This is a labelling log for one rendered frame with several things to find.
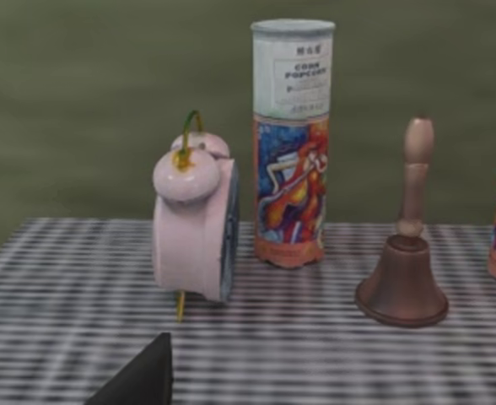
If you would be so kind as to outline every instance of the canister lid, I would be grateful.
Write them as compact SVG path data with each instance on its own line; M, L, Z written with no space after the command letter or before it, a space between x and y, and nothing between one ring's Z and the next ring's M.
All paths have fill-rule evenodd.
M329 35L336 25L319 19L268 19L251 25L254 35L314 37Z

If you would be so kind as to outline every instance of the alarm clock bell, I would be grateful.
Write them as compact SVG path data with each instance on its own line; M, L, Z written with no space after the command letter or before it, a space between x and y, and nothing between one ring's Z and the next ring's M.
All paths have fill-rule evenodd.
M197 119L197 132L189 132ZM239 172L227 143L204 132L198 111L154 167L157 192L153 225L154 278L179 292L181 321L185 291L226 302L233 282L239 233Z

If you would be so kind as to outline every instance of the table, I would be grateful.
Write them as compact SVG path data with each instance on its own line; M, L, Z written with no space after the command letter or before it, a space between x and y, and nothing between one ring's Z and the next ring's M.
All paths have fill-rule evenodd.
M353 303L391 225L329 224L325 261L293 271L253 258L252 231L241 224L229 305L188 295L177 324L150 221L26 221L0 249L0 404L80 404L170 331L174 404L496 405L488 227L428 227L450 314L421 330Z

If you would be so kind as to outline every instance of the dark triangular object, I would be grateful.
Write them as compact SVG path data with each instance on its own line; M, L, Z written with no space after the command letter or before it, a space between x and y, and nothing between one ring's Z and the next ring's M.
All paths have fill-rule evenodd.
M170 405L172 391L171 335L162 333L85 405Z

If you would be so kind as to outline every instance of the wooden handle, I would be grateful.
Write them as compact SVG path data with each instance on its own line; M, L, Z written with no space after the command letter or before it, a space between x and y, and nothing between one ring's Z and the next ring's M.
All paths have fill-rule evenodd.
M415 237L423 232L423 196L433 151L432 122L428 118L413 118L404 141L402 209L396 224L400 235Z

